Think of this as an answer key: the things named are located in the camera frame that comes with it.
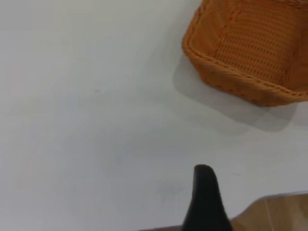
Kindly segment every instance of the black object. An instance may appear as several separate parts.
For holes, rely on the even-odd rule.
[[[181,231],[232,231],[217,177],[207,165],[194,168],[192,201]]]

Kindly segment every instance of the woven basket wall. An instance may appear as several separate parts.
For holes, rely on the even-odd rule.
[[[215,88],[261,106],[308,101],[308,0],[203,0],[182,45]]]

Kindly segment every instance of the wicker basket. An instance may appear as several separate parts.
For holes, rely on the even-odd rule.
[[[222,91],[261,106],[308,101],[308,0],[203,0],[183,49]]]

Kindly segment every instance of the white surface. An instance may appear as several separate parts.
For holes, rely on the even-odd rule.
[[[230,217],[308,190],[308,104],[263,109],[183,57],[199,0],[2,0],[0,230],[181,224],[193,167]]]

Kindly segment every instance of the basket rim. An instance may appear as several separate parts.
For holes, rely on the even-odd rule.
[[[193,19],[191,20],[189,27],[184,35],[182,41],[182,48],[189,59],[194,60],[197,63],[205,65],[210,70],[219,74],[226,74],[237,82],[244,83],[250,87],[258,90],[266,91],[275,97],[284,98],[289,101],[304,101],[308,100],[307,91],[293,91],[282,85],[277,85],[266,80],[259,79],[253,75],[249,75],[245,72],[238,70],[218,59],[215,59],[205,53],[198,51],[193,46],[192,40],[195,37],[196,31],[200,27],[200,22],[206,14],[207,0],[202,0],[201,5],[195,12]]]

